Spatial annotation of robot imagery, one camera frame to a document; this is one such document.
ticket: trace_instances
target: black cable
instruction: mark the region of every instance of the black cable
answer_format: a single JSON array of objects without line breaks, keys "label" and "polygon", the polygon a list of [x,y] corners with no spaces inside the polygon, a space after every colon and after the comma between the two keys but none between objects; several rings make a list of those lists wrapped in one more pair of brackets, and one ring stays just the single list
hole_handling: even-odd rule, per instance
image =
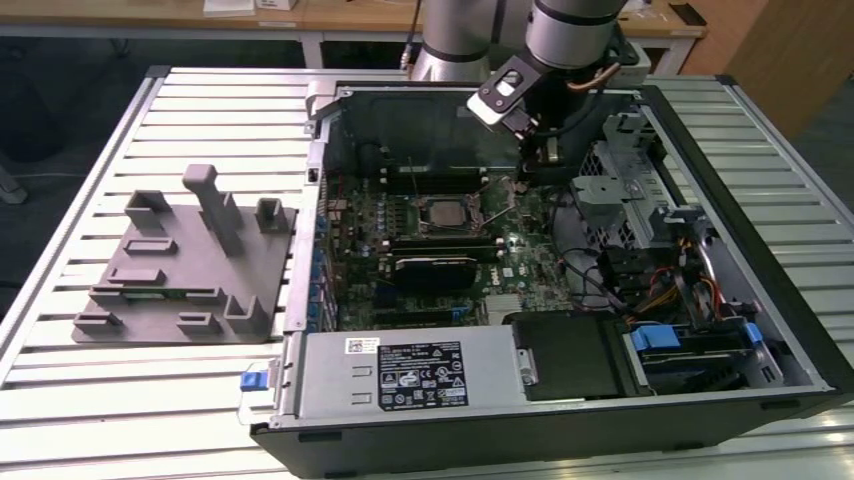
[{"label": "black cable", "polygon": [[557,130],[534,132],[534,137],[536,138],[560,137],[561,135],[568,133],[570,130],[573,130],[576,127],[578,127],[581,123],[585,121],[585,119],[588,118],[588,116],[590,115],[590,112],[596,110],[596,107],[600,104],[600,100],[602,100],[604,92],[605,92],[605,87],[600,87],[600,89],[597,90],[597,93],[593,95],[593,98],[588,99],[588,101],[585,102],[585,105],[582,106],[582,109],[578,112],[576,112],[576,115],[573,117],[570,117],[564,127],[558,128]]},{"label": "black cable", "polygon": [[410,33],[406,36],[407,46],[413,46],[413,40],[415,39],[415,27],[418,26],[418,14],[422,11],[422,0],[415,2],[415,13],[413,14],[413,25],[410,26]]},{"label": "black cable", "polygon": [[418,26],[418,14],[422,11],[422,0],[415,2],[415,13],[413,14],[413,25],[406,36],[406,46],[403,54],[401,54],[401,70],[407,70],[410,66],[410,57],[413,56],[413,41],[415,40],[415,27]]}]

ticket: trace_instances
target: warning label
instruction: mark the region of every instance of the warning label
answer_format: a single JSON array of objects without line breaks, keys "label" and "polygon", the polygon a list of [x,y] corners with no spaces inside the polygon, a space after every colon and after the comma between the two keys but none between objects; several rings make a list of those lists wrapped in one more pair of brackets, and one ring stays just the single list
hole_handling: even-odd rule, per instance
[{"label": "warning label", "polygon": [[383,410],[469,405],[459,342],[379,345],[377,358]]}]

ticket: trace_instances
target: blue plastic tab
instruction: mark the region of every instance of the blue plastic tab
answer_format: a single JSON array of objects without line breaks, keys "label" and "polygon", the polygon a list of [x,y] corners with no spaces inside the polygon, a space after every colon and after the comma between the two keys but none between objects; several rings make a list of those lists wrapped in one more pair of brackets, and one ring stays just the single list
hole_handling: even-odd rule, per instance
[{"label": "blue plastic tab", "polygon": [[326,230],[327,230],[326,217],[318,216],[315,230],[318,231],[318,233],[326,233]]},{"label": "blue plastic tab", "polygon": [[241,391],[261,392],[267,390],[267,372],[243,372],[241,375]]},{"label": "blue plastic tab", "polygon": [[680,337],[670,325],[645,325],[632,332],[632,343],[638,352],[652,348],[680,348]]},{"label": "blue plastic tab", "polygon": [[748,322],[745,324],[745,331],[748,332],[748,338],[750,339],[750,343],[758,345],[762,343],[762,332],[760,331],[760,327],[757,327],[756,323]]}]

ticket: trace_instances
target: blue latch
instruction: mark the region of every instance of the blue latch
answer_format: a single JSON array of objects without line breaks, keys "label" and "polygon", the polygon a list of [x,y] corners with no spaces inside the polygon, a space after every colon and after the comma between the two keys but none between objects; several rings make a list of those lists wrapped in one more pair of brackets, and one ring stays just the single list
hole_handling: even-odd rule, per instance
[{"label": "blue latch", "polygon": [[750,339],[750,343],[754,345],[761,344],[762,332],[760,331],[760,327],[757,327],[757,324],[748,322],[745,324],[745,331],[748,332],[748,338]]},{"label": "blue latch", "polygon": [[267,390],[267,372],[243,372],[241,374],[241,391],[261,392]]},{"label": "blue latch", "polygon": [[315,222],[315,230],[318,231],[318,233],[326,233],[326,230],[327,230],[326,217],[318,216],[318,220]]},{"label": "blue latch", "polygon": [[645,325],[632,332],[632,343],[638,352],[652,348],[680,348],[680,337],[670,325]]}]

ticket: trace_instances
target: metal rail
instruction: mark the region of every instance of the metal rail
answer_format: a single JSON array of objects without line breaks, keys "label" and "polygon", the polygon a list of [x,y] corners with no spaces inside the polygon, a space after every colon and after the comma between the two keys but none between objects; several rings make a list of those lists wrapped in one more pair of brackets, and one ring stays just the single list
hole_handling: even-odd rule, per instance
[{"label": "metal rail", "polygon": [[[293,478],[239,424],[238,374],[281,353],[265,345],[78,345],[71,318],[129,225],[138,188],[193,201],[181,175],[213,163],[219,187],[254,205],[298,205],[309,154],[305,95],[319,77],[377,71],[174,69],[146,80],[0,329],[0,478]],[[737,88],[654,78],[842,351],[854,353],[850,213]],[[685,196],[688,182],[674,172]],[[283,282],[282,299],[287,299]],[[273,398],[249,399],[257,413]],[[407,474],[422,478],[836,478],[852,475],[854,413],[788,420],[718,447]]]}]

